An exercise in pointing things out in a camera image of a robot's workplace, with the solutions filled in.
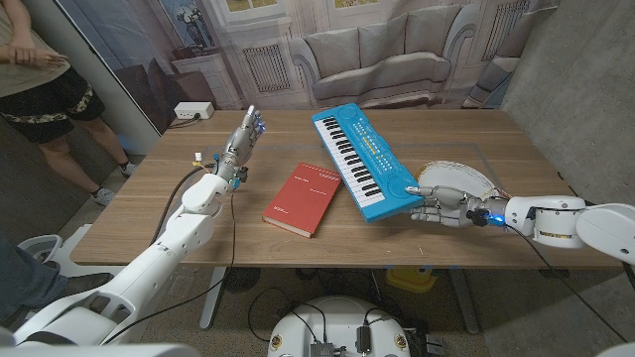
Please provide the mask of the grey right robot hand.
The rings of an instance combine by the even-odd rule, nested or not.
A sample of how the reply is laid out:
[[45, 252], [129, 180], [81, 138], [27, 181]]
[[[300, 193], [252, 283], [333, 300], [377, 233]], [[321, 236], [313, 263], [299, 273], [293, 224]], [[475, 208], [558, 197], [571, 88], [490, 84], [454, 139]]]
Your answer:
[[421, 206], [411, 210], [413, 220], [449, 227], [489, 224], [490, 210], [485, 202], [466, 191], [443, 185], [407, 186], [405, 191], [424, 199]]

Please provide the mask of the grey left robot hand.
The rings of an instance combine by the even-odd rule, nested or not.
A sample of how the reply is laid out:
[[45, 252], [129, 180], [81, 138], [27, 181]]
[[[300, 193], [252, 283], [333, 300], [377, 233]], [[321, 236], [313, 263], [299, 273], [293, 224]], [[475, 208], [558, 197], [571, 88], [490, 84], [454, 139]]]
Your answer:
[[260, 111], [250, 105], [242, 124], [226, 142], [216, 174], [227, 181], [233, 179], [238, 169], [249, 161], [257, 140], [265, 130]]

